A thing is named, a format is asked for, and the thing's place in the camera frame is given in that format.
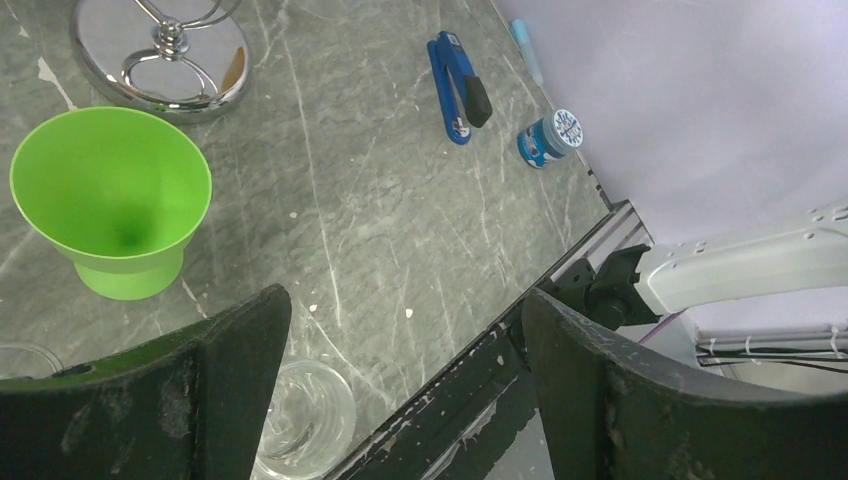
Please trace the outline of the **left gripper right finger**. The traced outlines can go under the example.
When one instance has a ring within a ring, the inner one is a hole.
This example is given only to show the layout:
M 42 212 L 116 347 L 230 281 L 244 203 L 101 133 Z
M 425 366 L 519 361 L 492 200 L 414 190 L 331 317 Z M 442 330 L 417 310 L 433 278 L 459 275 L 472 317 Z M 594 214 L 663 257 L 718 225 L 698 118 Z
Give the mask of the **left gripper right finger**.
M 847 397 L 704 372 L 532 290 L 522 326 L 558 479 L 843 479 Z

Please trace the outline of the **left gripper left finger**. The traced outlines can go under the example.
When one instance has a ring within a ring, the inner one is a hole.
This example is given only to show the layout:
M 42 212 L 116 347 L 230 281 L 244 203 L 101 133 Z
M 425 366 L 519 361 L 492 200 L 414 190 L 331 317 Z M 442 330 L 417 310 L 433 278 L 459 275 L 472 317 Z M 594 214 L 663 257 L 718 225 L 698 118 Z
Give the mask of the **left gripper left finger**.
M 47 378 L 1 384 L 5 479 L 247 479 L 292 305 L 273 284 Z

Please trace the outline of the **green plastic goblet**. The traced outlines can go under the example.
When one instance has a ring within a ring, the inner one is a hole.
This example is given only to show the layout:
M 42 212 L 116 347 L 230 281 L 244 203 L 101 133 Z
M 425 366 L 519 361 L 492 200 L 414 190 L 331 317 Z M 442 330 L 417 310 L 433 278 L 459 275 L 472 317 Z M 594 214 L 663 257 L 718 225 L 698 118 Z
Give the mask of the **green plastic goblet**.
M 209 164 L 185 133 L 116 106 L 36 127 L 14 153 L 9 183 L 27 223 L 90 290 L 118 301 L 155 296 L 177 279 L 213 193 Z

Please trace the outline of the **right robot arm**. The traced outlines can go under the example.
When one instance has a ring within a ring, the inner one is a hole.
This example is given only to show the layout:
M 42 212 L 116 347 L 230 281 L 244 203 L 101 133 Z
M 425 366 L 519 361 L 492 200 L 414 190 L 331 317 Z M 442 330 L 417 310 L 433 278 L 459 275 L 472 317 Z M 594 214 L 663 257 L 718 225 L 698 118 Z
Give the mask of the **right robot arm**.
M 585 317 L 615 330 L 690 307 L 847 283 L 847 201 L 712 238 L 611 253 L 584 290 Z

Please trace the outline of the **clear wine glass front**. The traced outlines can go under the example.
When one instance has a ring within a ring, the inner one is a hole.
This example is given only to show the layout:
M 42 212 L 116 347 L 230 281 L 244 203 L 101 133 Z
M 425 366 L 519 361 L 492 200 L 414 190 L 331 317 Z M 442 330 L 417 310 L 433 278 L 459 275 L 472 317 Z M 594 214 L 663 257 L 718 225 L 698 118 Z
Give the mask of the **clear wine glass front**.
M 264 422 L 253 479 L 321 479 L 351 444 L 357 415 L 346 380 L 308 359 L 281 365 Z

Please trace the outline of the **clear wine glass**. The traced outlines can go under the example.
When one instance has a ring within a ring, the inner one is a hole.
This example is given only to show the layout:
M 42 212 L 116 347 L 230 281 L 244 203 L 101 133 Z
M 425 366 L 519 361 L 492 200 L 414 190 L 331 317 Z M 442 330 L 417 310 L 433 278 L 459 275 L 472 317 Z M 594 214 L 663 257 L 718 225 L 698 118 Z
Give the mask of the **clear wine glass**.
M 1 379 L 41 379 L 64 368 L 61 360 L 46 347 L 25 341 L 1 341 Z
M 357 415 L 346 380 L 308 359 L 281 365 L 264 422 L 253 479 L 321 479 L 351 444 Z

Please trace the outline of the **clear wine glass left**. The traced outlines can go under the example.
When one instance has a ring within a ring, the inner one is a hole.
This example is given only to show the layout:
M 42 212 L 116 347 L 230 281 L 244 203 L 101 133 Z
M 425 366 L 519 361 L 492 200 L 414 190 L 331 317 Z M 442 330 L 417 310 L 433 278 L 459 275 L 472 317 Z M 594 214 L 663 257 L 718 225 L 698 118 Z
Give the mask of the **clear wine glass left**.
M 25 341 L 1 341 L 1 379 L 41 379 L 64 368 L 61 360 L 46 347 Z

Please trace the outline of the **blue white bottle cap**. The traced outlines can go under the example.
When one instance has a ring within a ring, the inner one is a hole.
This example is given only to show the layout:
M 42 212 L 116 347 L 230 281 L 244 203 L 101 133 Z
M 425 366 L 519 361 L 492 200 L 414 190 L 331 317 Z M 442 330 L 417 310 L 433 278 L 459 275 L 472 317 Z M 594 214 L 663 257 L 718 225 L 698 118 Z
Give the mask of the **blue white bottle cap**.
M 517 135 L 517 148 L 528 165 L 542 169 L 575 153 L 584 138 L 576 116 L 566 109 L 558 109 L 522 130 Z

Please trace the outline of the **light blue clip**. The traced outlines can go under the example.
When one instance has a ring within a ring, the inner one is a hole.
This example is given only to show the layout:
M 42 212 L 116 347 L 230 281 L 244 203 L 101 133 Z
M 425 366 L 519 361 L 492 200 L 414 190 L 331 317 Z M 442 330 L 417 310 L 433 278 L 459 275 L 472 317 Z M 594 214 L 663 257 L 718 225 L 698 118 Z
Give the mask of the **light blue clip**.
M 513 40 L 521 53 L 522 59 L 525 63 L 525 66 L 527 67 L 528 72 L 530 73 L 534 82 L 538 86 L 542 87 L 544 85 L 543 75 L 541 73 L 538 60 L 535 55 L 535 50 L 525 22 L 520 18 L 516 18 L 510 22 L 509 27 Z

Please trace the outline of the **black base frame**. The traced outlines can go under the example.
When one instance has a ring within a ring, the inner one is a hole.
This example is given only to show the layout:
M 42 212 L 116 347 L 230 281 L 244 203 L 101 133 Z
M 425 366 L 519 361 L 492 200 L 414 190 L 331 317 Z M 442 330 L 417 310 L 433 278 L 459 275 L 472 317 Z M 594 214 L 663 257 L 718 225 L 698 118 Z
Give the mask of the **black base frame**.
M 513 301 L 433 379 L 356 447 L 331 479 L 435 478 L 482 432 L 497 402 L 528 368 L 515 330 L 523 301 Z

